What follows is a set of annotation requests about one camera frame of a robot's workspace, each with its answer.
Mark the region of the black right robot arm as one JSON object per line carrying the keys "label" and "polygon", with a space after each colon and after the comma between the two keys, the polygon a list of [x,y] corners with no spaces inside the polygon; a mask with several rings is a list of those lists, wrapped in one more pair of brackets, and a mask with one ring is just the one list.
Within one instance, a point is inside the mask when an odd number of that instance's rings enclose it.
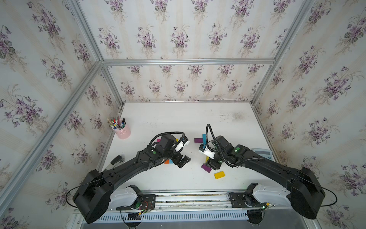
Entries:
{"label": "black right robot arm", "polygon": [[249,207],[265,210],[275,204],[292,207],[307,219],[317,218],[326,194],[310,169],[295,169],[278,164],[245,146],[232,146],[221,135],[212,143],[212,147],[201,145],[199,148],[209,158],[206,165],[211,169],[218,170],[222,164],[233,168],[243,167],[280,185],[269,187],[252,182],[245,192],[229,194],[233,208]]}

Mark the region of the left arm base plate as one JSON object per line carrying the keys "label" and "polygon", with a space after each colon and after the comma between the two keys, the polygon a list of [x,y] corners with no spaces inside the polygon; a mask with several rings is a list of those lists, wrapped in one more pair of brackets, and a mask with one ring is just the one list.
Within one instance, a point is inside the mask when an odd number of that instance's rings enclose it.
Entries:
{"label": "left arm base plate", "polygon": [[116,210],[154,210],[155,208],[155,201],[156,201],[156,195],[150,194],[145,195],[142,194],[141,196],[138,196],[136,201],[130,205],[130,206],[120,206],[117,207]]}

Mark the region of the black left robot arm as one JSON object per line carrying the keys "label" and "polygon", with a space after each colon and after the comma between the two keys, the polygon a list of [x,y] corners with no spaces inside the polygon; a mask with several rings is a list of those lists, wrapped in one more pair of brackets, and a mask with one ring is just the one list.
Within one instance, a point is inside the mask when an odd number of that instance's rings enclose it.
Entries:
{"label": "black left robot arm", "polygon": [[136,175],[158,167],[168,160],[182,168],[191,159],[181,154],[189,139],[183,132],[164,132],[136,153],[136,157],[111,169],[90,171],[76,187],[72,201],[88,224],[97,221],[109,207],[112,193]]}

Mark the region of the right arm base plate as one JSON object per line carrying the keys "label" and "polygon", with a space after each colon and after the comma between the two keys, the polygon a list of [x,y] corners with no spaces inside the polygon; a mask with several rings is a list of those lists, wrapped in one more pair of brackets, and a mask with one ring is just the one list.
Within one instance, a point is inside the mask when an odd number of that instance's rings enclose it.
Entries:
{"label": "right arm base plate", "polygon": [[252,194],[245,192],[230,192],[228,194],[232,208],[259,208],[265,210],[271,206],[270,203],[260,203]]}

